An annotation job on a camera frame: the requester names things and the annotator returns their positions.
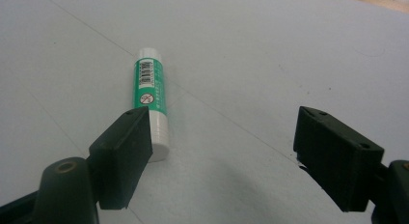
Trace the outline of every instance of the barcode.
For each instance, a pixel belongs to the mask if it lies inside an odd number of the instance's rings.
[[[153,62],[146,61],[139,64],[139,85],[153,87]]]

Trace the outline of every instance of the white table surface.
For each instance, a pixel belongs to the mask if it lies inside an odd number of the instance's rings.
[[[101,223],[370,223],[298,168],[298,108],[408,159],[408,34],[408,14],[354,0],[0,0],[0,205],[88,156],[152,46],[171,153]]]

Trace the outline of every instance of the green label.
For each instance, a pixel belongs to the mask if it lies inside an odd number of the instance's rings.
[[[150,110],[166,112],[165,86],[162,64],[153,58],[143,58],[135,63],[133,106],[147,106]]]

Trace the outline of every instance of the barcode label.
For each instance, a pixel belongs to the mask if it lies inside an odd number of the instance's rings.
[[[153,60],[147,59],[139,63],[139,88],[154,87]]]

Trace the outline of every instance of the glue stick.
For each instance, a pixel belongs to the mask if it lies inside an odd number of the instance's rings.
[[[163,160],[169,154],[168,118],[162,59],[154,48],[139,51],[135,63],[134,107],[147,106],[150,110],[150,136],[153,155],[150,162]]]

